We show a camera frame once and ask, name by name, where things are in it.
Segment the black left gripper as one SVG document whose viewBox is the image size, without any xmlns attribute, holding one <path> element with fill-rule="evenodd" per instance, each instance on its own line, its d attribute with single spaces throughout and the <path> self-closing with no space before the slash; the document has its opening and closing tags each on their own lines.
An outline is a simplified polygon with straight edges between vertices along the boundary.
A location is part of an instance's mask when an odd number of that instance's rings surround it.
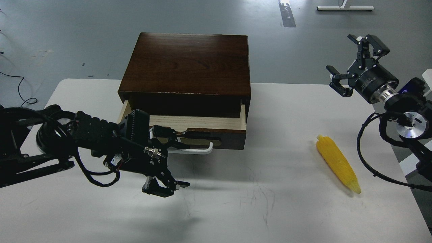
<svg viewBox="0 0 432 243">
<path fill-rule="evenodd" d="M 190 182 L 178 181 L 168 169 L 168 148 L 189 149 L 179 141 L 176 131 L 154 125 L 149 129 L 150 116 L 135 109 L 119 124 L 105 126 L 105 166 L 108 173 L 120 170 L 141 173 L 146 177 L 142 192 L 159 197 L 170 197 Z"/>
</svg>

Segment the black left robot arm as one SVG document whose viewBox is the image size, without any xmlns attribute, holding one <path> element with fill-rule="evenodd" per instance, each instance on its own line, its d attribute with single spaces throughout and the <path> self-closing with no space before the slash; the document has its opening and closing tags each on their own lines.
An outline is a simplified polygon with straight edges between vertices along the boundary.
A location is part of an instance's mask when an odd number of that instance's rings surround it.
<svg viewBox="0 0 432 243">
<path fill-rule="evenodd" d="M 1 107 L 1 187 L 62 172 L 75 158 L 88 181 L 110 187 L 120 172 L 147 177 L 142 192 L 170 197 L 189 182 L 168 169 L 168 149 L 188 149 L 176 131 L 150 126 L 150 116 L 135 109 L 118 124 L 59 105 L 43 110 Z"/>
</svg>

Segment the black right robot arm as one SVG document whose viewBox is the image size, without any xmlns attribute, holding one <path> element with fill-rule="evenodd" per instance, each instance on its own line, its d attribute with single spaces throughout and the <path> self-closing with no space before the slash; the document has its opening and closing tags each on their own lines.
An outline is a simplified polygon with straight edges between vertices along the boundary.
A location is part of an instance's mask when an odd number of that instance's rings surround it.
<svg viewBox="0 0 432 243">
<path fill-rule="evenodd" d="M 360 147 L 365 128 L 379 119 L 381 138 L 393 146 L 408 148 L 418 159 L 415 165 L 418 174 L 431 181 L 431 150 L 420 142 L 431 138 L 431 101 L 424 91 L 426 83 L 415 77 L 397 91 L 399 80 L 379 63 L 390 49 L 372 34 L 365 37 L 349 34 L 347 37 L 357 46 L 356 59 L 346 73 L 339 73 L 327 65 L 326 69 L 331 74 L 329 86 L 342 97 L 350 97 L 356 91 L 367 103 L 381 102 L 385 109 L 384 113 L 371 114 L 361 126 L 356 142 L 361 162 L 375 177 L 430 192 L 431 186 L 403 183 L 373 169 L 364 160 Z"/>
</svg>

